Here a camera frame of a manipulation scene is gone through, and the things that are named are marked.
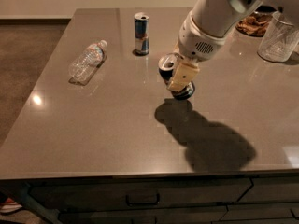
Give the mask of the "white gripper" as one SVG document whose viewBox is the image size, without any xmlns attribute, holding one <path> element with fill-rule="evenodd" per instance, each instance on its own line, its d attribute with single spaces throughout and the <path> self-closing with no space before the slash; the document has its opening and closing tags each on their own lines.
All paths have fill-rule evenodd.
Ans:
<svg viewBox="0 0 299 224">
<path fill-rule="evenodd" d="M 186 58 L 170 53 L 170 62 L 174 65 L 167 88 L 174 92 L 182 91 L 199 73 L 198 63 L 190 59 L 212 59 L 224 45 L 227 35 L 227 29 L 220 29 L 218 35 L 204 31 L 197 26 L 190 11 L 178 33 L 178 50 Z"/>
</svg>

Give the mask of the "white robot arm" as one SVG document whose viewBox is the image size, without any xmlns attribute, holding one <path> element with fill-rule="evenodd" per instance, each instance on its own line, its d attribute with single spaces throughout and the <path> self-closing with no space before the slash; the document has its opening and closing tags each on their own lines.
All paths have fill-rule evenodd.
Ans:
<svg viewBox="0 0 299 224">
<path fill-rule="evenodd" d="M 199 63 L 211 59 L 224 45 L 235 25 L 267 5 L 299 24 L 299 0 L 198 0 L 183 22 L 175 52 L 182 57 L 167 88 L 182 91 L 199 72 Z"/>
</svg>

